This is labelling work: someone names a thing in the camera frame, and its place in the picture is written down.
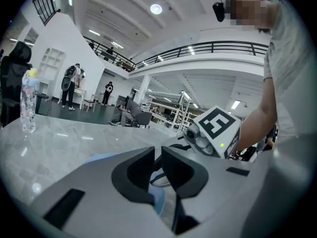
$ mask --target black office chair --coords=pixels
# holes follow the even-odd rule
[[[1,122],[3,126],[20,117],[22,77],[30,69],[28,62],[31,55],[31,49],[19,41],[9,56],[5,56],[1,60],[0,81],[3,104]]]
[[[150,120],[152,118],[152,113],[151,112],[143,112],[141,114],[139,114],[134,121],[132,121],[131,127],[133,126],[140,126],[141,125],[145,125],[145,128],[147,127],[147,125],[149,125]]]

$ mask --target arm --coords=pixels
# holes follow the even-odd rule
[[[241,139],[235,151],[258,143],[272,129],[276,120],[274,84],[272,78],[266,78],[261,103],[242,123]]]
[[[272,138],[272,137],[269,137],[269,138],[267,139],[267,144],[268,144],[270,147],[273,148],[274,142],[273,142],[273,138]]]

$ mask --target white wall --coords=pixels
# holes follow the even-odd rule
[[[33,48],[31,63],[34,67],[40,61],[47,48],[55,48],[66,53],[66,58],[58,73],[54,87],[54,97],[61,93],[61,81],[65,70],[76,63],[84,69],[86,74],[85,99],[90,99],[95,94],[98,82],[104,71],[104,64],[85,41],[70,17],[63,13],[56,13],[38,36]],[[74,95],[74,102],[80,103],[80,97]]]
[[[29,22],[29,24],[33,27],[33,29],[40,34],[41,31],[44,29],[44,24],[41,21],[38,13],[36,12],[35,6],[32,3],[32,0],[26,0],[24,4],[20,8],[22,14]]]
[[[126,97],[128,95],[130,95],[133,83],[129,82],[128,80],[116,75],[115,77],[107,74],[107,73],[103,73],[101,76],[101,79],[99,81],[97,90],[96,90],[96,95],[99,97],[100,93],[104,93],[105,92],[105,86],[109,83],[112,82],[113,84],[113,92],[111,93],[111,97],[113,97],[113,103],[115,104],[118,96],[123,96]]]

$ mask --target marble table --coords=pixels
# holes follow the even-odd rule
[[[156,129],[116,127],[36,115],[24,133],[20,119],[0,131],[0,174],[11,196],[29,205],[44,189],[91,157],[159,147],[170,137]]]

